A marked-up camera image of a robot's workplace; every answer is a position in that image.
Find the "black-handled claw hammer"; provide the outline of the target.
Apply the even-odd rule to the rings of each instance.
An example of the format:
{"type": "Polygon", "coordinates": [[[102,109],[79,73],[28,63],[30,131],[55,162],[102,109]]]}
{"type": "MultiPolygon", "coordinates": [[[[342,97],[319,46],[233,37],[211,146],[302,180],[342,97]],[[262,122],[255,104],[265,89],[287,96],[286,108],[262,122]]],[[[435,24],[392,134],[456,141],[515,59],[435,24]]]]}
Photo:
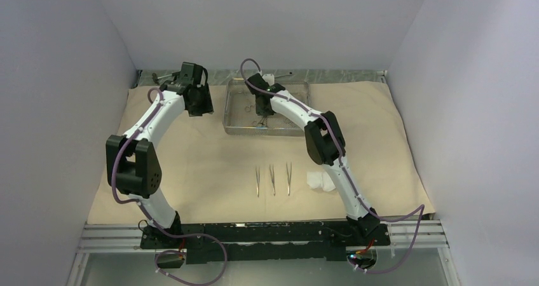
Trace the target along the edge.
{"type": "Polygon", "coordinates": [[[166,75],[159,76],[159,75],[157,75],[157,73],[153,72],[151,74],[151,79],[152,79],[154,84],[160,85],[163,80],[166,80],[166,79],[169,79],[169,78],[174,81],[175,77],[177,77],[178,75],[179,75],[179,72],[173,72],[171,74],[166,74],[166,75]]]}

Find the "silver forceps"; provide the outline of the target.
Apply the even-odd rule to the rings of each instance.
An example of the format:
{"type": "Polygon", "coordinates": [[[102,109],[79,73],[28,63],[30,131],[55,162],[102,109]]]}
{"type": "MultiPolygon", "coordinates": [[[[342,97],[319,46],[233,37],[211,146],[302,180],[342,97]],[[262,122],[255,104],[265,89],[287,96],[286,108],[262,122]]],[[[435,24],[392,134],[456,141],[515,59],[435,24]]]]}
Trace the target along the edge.
{"type": "Polygon", "coordinates": [[[275,169],[274,164],[269,165],[269,176],[271,181],[271,188],[273,196],[276,196],[276,184],[275,184],[275,169]]]}
{"type": "Polygon", "coordinates": [[[256,166],[256,195],[260,196],[260,178],[261,178],[261,169],[260,166],[256,166]]]}
{"type": "Polygon", "coordinates": [[[291,193],[291,181],[292,181],[292,163],[286,163],[286,172],[287,172],[287,196],[290,196],[291,193]]]}

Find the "white gauze pad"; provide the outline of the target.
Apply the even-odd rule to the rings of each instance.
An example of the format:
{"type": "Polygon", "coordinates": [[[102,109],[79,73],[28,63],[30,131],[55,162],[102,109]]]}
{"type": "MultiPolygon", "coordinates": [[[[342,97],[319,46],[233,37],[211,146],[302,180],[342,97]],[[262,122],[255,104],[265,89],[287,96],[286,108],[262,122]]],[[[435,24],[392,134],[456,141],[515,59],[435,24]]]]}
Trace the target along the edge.
{"type": "Polygon", "coordinates": [[[322,175],[322,180],[321,180],[321,188],[325,191],[325,192],[329,192],[329,191],[333,191],[335,190],[335,184],[333,183],[331,177],[328,175],[328,174],[323,174],[322,175]]]}
{"type": "Polygon", "coordinates": [[[320,189],[324,187],[324,173],[323,172],[307,172],[306,176],[307,185],[311,189],[320,189]]]}

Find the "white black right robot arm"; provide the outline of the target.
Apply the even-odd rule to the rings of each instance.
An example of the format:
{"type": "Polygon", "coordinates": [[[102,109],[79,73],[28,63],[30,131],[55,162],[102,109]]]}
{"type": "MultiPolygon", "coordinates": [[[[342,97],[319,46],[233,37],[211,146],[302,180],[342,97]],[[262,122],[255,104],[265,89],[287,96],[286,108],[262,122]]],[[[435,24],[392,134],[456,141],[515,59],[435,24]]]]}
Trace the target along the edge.
{"type": "Polygon", "coordinates": [[[270,85],[260,74],[244,80],[256,98],[263,115],[281,114],[303,129],[306,150],[311,160],[330,177],[341,197],[352,240],[365,245],[380,224],[371,204],[352,175],[345,151],[345,140],[333,112],[320,112],[295,98],[284,86],[270,85]]]}

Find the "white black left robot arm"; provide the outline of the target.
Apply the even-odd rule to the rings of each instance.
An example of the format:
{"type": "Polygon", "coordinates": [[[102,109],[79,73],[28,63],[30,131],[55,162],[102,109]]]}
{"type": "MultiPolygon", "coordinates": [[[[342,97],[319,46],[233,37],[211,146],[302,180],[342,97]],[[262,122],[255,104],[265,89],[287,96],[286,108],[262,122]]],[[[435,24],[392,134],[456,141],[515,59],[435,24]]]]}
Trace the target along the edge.
{"type": "Polygon", "coordinates": [[[136,204],[168,248],[180,244],[183,231],[178,212],[160,188],[163,172],[157,145],[183,112],[197,117],[214,111],[206,68],[184,62],[172,76],[171,83],[148,91],[151,105],[130,129],[106,141],[107,181],[115,202],[136,204]]]}

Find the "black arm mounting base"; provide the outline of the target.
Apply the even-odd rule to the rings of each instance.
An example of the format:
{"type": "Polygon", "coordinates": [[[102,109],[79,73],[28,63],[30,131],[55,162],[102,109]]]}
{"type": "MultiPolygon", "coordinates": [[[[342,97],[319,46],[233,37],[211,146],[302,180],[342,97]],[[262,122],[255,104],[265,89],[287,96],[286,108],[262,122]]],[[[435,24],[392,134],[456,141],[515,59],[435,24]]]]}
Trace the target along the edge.
{"type": "Polygon", "coordinates": [[[250,222],[246,224],[182,224],[163,234],[142,229],[143,250],[186,249],[188,264],[223,261],[325,259],[344,261],[355,247],[391,243],[388,228],[380,224],[368,237],[355,235],[347,221],[250,222]]]}

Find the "silver surgical scissors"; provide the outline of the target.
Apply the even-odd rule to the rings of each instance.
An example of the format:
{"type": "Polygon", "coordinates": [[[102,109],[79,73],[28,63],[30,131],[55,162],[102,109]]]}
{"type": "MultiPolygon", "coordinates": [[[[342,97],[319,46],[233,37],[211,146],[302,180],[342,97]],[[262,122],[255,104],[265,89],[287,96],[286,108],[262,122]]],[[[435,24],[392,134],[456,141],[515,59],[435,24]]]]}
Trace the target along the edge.
{"type": "Polygon", "coordinates": [[[256,111],[256,102],[255,102],[254,96],[251,95],[248,92],[243,92],[243,95],[244,95],[244,98],[245,98],[245,101],[246,101],[244,111],[246,113],[251,113],[253,111],[256,111]]]}

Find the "metal mesh instrument tray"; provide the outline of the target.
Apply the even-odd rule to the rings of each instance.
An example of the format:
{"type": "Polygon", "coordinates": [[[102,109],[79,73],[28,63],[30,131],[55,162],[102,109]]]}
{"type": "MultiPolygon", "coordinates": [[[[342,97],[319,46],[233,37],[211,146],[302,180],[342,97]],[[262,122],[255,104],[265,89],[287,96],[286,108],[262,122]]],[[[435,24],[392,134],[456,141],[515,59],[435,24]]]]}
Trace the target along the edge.
{"type": "Polygon", "coordinates": [[[260,120],[262,116],[258,116],[255,111],[251,113],[246,113],[244,111],[246,101],[243,92],[250,93],[243,80],[235,78],[228,81],[226,85],[226,100],[222,121],[224,131],[227,134],[285,137],[298,137],[304,135],[302,128],[299,128],[291,120],[281,114],[267,116],[268,125],[266,128],[253,127],[252,122],[260,120]]]}

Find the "silver ratchet wrench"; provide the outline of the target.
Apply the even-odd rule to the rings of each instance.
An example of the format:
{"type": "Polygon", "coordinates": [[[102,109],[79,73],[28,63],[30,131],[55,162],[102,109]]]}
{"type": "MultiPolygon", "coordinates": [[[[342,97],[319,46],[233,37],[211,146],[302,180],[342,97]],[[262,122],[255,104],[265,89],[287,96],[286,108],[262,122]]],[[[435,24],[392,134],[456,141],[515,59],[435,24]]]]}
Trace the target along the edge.
{"type": "Polygon", "coordinates": [[[274,75],[275,79],[279,79],[279,78],[284,78],[284,77],[289,77],[289,76],[293,76],[294,73],[293,72],[288,72],[288,73],[285,73],[285,74],[279,74],[279,75],[274,75]]]}

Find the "aluminium rail frame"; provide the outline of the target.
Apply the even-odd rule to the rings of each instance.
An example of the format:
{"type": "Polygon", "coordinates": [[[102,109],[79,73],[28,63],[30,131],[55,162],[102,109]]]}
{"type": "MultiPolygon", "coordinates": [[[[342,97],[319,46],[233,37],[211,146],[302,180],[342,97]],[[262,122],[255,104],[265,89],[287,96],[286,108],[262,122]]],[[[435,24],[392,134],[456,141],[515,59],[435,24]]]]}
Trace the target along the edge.
{"type": "Polygon", "coordinates": [[[282,259],[319,259],[342,261],[346,254],[361,251],[373,257],[398,250],[433,249],[438,253],[448,285],[459,285],[440,221],[425,220],[419,226],[412,220],[382,223],[367,236],[356,235],[345,221],[248,222],[183,224],[188,237],[169,238],[149,227],[129,224],[87,224],[67,281],[81,285],[86,264],[92,254],[157,254],[164,250],[182,251],[188,264],[205,264],[222,259],[216,242],[202,234],[213,235],[223,242],[229,261],[282,259]]]}

